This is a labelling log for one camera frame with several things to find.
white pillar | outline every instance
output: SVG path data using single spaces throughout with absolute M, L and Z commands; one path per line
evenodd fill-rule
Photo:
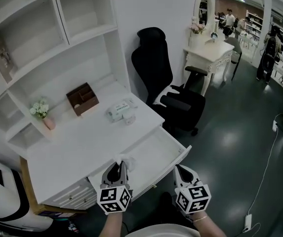
M 271 13 L 272 13 L 272 0 L 264 0 L 264 14 L 263 24 L 259 40 L 259 45 L 255 51 L 255 55 L 252 61 L 253 66 L 258 67 L 262 58 L 260 51 L 264 48 L 264 39 L 270 30 L 271 24 Z

pink vase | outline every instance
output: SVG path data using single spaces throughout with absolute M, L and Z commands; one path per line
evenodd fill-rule
M 54 121 L 48 117 L 43 118 L 42 121 L 48 127 L 49 130 L 53 130 L 56 127 Z

gray chair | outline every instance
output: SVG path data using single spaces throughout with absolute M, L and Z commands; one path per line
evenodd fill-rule
M 236 71 L 237 71 L 237 68 L 238 68 L 241 56 L 242 56 L 242 50 L 241 50 L 241 47 L 240 47 L 239 40 L 237 40 L 237 39 L 235 39 L 233 37 L 227 38 L 224 42 L 228 43 L 230 45 L 233 45 L 235 47 L 234 50 L 233 50 L 233 54 L 231 56 L 231 62 L 233 64 L 236 64 L 236 67 L 235 67 L 235 70 L 234 70 L 234 74 L 233 74 L 233 76 L 231 78 L 231 80 L 233 80 L 234 77 L 235 77 L 235 74 L 236 74 Z

bracelet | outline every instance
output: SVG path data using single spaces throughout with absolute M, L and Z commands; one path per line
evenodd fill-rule
M 208 216 L 204 216 L 204 217 L 202 217 L 202 218 L 200 218 L 200 219 L 194 220 L 193 223 L 195 223 L 195 222 L 197 222 L 197 221 L 200 221 L 200 220 L 203 220 L 203 219 L 205 219 L 205 218 L 208 218 Z

white cable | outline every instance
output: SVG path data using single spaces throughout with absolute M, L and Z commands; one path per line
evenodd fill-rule
M 275 118 L 274 118 L 274 121 L 275 121 L 275 119 L 276 119 L 279 115 L 281 115 L 281 114 L 283 114 L 283 113 L 277 114 L 277 115 L 275 116 Z M 251 210 L 251 208 L 253 207 L 254 202 L 255 202 L 256 198 L 258 197 L 258 195 L 259 195 L 259 192 L 260 192 L 260 189 L 261 189 L 261 186 L 262 186 L 262 183 L 263 183 L 264 177 L 265 177 L 266 170 L 267 170 L 267 168 L 268 168 L 268 166 L 269 166 L 269 162 L 270 162 L 270 158 L 271 158 L 272 150 L 273 150 L 273 147 L 274 147 L 275 141 L 276 141 L 276 139 L 277 139 L 277 137 L 278 137 L 278 134 L 279 134 L 279 128 L 277 127 L 276 137 L 275 137 L 275 140 L 274 140 L 273 145 L 272 145 L 272 147 L 271 147 L 270 155 L 269 155 L 269 158 L 268 158 L 268 163 L 266 164 L 266 167 L 265 167 L 265 170 L 264 170 L 264 174 L 263 174 L 263 177 L 262 177 L 262 181 L 261 181 L 261 183 L 260 183 L 260 186 L 259 186 L 258 192 L 256 193 L 255 198 L 254 198 L 254 200 L 253 200 L 253 202 L 252 202 L 252 205 L 250 206 L 250 208 L 249 208 L 249 210 L 248 210 L 248 214 L 247 214 L 247 215 L 249 215 L 249 214 L 250 214 L 250 210 Z
M 258 223 L 256 223 L 256 224 L 250 229 L 250 231 L 251 231 L 257 224 L 260 225 L 260 226 L 259 226 L 259 229 L 252 235 L 252 237 L 255 236 L 255 235 L 257 234 L 257 232 L 258 232 L 258 231 L 260 230 L 260 228 L 261 228 L 261 223 L 258 222 Z

